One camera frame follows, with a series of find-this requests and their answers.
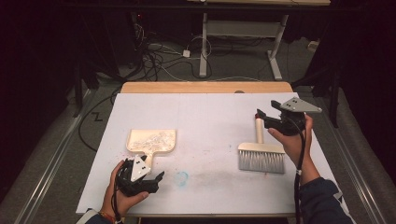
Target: dark background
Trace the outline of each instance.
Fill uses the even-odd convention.
[[[358,6],[365,1],[340,2],[332,1],[332,5]],[[133,41],[127,41],[128,46],[119,46],[117,43],[121,41],[111,37],[117,35],[117,26],[127,25],[124,15],[92,12],[83,20],[80,14],[64,10],[50,0],[0,4],[0,199],[3,200],[40,137],[68,105],[66,94],[74,85],[77,62],[87,85],[96,88],[95,71],[116,75],[117,65],[133,62],[136,54],[121,52],[122,49],[133,52]],[[341,87],[350,108],[395,182],[392,168],[396,159],[394,11],[392,1],[382,0],[369,2],[359,16],[337,16],[332,23],[323,16],[290,16],[284,39],[292,42],[301,37],[321,38],[307,76],[313,76],[326,64],[338,65]],[[150,30],[180,42],[187,42],[191,34],[201,29],[201,16],[196,14],[142,15],[142,22]],[[105,24],[113,28],[105,29]],[[86,60],[97,66],[92,68]],[[325,94],[331,80],[332,74],[323,74],[307,84],[321,86],[325,90],[321,94]]]

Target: gray carpet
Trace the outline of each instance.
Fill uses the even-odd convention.
[[[252,81],[248,78],[260,81],[274,80],[265,55],[265,50],[272,46],[271,41],[264,40],[255,47],[239,45],[240,49],[234,49],[224,56],[220,55],[229,52],[227,48],[230,46],[218,43],[218,45],[220,44],[224,47],[220,48],[214,45],[212,55],[209,56],[212,76],[207,80]],[[302,39],[290,45],[281,45],[276,58],[285,81],[292,82],[304,76],[313,56],[312,52],[306,50],[307,44],[308,41]],[[181,52],[184,49],[173,43],[166,43],[166,46],[172,49],[163,50]],[[161,55],[166,60],[177,58],[170,54],[162,53]],[[183,61],[191,62],[194,74],[198,74],[199,65],[196,60]],[[164,63],[163,68],[171,64]],[[123,74],[130,71],[126,65],[121,65],[120,70]],[[82,115],[111,96],[112,92],[120,86],[104,75],[99,74],[98,76],[100,87],[97,91],[87,91]],[[133,79],[142,76],[143,73],[140,73]],[[159,81],[177,81],[178,79],[200,80],[192,76],[191,66],[188,63],[175,64],[166,68],[166,72],[162,70],[158,73]],[[351,215],[360,224],[391,223],[396,218],[395,187],[362,135],[359,124],[348,109],[347,100],[342,91],[337,112],[338,129],[334,129],[327,117],[329,104],[327,97],[314,98],[310,87],[300,87],[295,91],[307,102],[324,108],[324,113],[312,115],[315,120],[315,134],[334,176],[344,192],[344,198]],[[83,119],[82,116],[77,119],[73,118],[76,105],[73,103],[72,93],[69,102],[69,107],[48,128],[0,205],[0,223],[15,223],[16,220],[26,219],[30,220],[26,223],[75,223],[80,218],[76,215],[76,209],[95,156],[95,152],[86,144],[92,148],[98,148],[112,104],[110,100],[105,100],[83,120],[81,136],[86,142],[84,144],[78,135],[78,128],[70,130],[70,127],[78,125]],[[352,162],[348,159],[348,155],[353,159]],[[42,194],[35,193],[35,188],[40,186],[39,181],[43,175],[46,175],[48,180],[46,186],[49,187],[44,189]],[[32,201],[32,195],[35,196],[33,198],[35,204],[29,203],[30,207],[25,207],[27,202]],[[212,221],[199,220],[200,223],[218,223]],[[248,223],[253,220],[240,221]],[[268,220],[259,221],[260,223],[271,223],[271,220],[269,220],[270,222]],[[133,218],[127,219],[127,223],[134,222]],[[293,222],[293,218],[289,218],[289,223]]]

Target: blue stain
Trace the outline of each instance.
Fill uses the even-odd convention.
[[[186,185],[188,179],[189,175],[186,172],[177,172],[174,180],[179,187],[183,187]]]

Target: sleeve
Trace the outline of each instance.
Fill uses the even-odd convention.
[[[356,223],[341,204],[342,192],[331,180],[314,179],[301,186],[299,196],[305,224]]]
[[[93,209],[88,210],[76,224],[112,224]]]

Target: person's left hand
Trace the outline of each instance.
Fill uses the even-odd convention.
[[[113,208],[111,207],[111,197],[114,193],[114,181],[117,175],[117,171],[123,165],[124,161],[120,161],[119,164],[111,172],[110,184],[106,189],[105,198],[103,199],[103,205],[100,212],[106,213],[112,217],[115,217]],[[128,210],[137,203],[142,202],[149,196],[149,193],[144,191],[136,194],[132,197],[125,196],[120,190],[117,190],[117,207],[121,217],[125,217]]]

